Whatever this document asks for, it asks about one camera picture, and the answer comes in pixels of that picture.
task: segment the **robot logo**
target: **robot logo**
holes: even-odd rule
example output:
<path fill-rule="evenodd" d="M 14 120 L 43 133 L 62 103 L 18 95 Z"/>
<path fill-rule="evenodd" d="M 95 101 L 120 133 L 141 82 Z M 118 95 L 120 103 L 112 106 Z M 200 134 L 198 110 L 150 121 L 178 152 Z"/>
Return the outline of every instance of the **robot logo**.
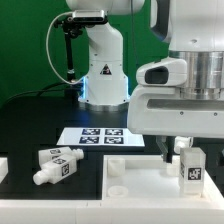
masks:
<path fill-rule="evenodd" d="M 100 73 L 101 75 L 112 75 L 109 66 L 106 64 Z"/>

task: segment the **white paper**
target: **white paper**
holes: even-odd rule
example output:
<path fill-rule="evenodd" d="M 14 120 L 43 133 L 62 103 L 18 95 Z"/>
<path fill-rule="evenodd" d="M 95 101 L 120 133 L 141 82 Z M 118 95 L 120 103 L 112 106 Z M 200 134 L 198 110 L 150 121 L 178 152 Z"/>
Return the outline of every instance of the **white paper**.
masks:
<path fill-rule="evenodd" d="M 145 146 L 142 135 L 127 128 L 64 128 L 57 145 Z"/>

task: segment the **white block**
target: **white block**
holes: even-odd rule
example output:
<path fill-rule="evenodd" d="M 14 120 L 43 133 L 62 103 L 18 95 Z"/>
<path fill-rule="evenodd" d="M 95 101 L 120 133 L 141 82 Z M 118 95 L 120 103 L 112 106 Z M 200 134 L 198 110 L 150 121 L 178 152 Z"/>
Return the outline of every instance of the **white block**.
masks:
<path fill-rule="evenodd" d="M 180 192 L 185 196 L 201 196 L 204 188 L 206 155 L 200 148 L 180 150 Z"/>

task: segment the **black panel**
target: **black panel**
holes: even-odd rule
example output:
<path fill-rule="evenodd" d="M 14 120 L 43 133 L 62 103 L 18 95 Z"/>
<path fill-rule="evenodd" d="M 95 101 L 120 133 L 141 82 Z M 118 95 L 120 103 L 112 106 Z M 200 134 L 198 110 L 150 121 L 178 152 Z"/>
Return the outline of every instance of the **black panel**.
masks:
<path fill-rule="evenodd" d="M 147 84 L 164 85 L 168 82 L 169 71 L 166 67 L 150 69 L 145 73 L 145 82 Z"/>
<path fill-rule="evenodd" d="M 170 0 L 157 0 L 157 4 L 157 21 L 151 30 L 156 37 L 163 41 L 168 34 Z"/>

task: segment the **label sticker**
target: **label sticker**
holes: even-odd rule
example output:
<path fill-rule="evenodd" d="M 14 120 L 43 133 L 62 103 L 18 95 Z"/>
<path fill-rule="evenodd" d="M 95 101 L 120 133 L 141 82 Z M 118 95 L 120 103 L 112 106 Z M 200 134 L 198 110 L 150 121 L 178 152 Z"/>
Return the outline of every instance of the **label sticker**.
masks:
<path fill-rule="evenodd" d="M 105 137 L 104 138 L 105 144 L 124 144 L 123 137 Z"/>
<path fill-rule="evenodd" d="M 66 162 L 66 160 L 64 160 L 64 159 L 56 159 L 53 161 L 53 163 L 57 163 L 57 164 L 63 164 L 65 162 Z"/>
<path fill-rule="evenodd" d="M 51 154 L 58 154 L 58 153 L 61 153 L 61 150 L 60 149 L 52 149 L 52 150 L 50 150 L 50 153 Z"/>
<path fill-rule="evenodd" d="M 61 168 L 61 173 L 62 173 L 62 176 L 69 174 L 69 164 L 66 164 Z"/>
<path fill-rule="evenodd" d="M 79 140 L 80 144 L 98 144 L 99 137 L 81 137 Z"/>
<path fill-rule="evenodd" d="M 182 176 L 183 178 L 184 178 L 184 169 L 185 169 L 184 164 L 181 163 L 181 164 L 180 164 L 180 174 L 181 174 L 181 176 Z"/>
<path fill-rule="evenodd" d="M 109 66 L 106 64 L 100 73 L 101 75 L 112 75 Z"/>
<path fill-rule="evenodd" d="M 123 135 L 122 129 L 106 129 L 105 135 Z"/>
<path fill-rule="evenodd" d="M 188 180 L 201 180 L 201 168 L 189 168 Z"/>
<path fill-rule="evenodd" d="M 84 128 L 82 130 L 82 135 L 99 135 L 100 134 L 100 129 L 97 128 Z"/>

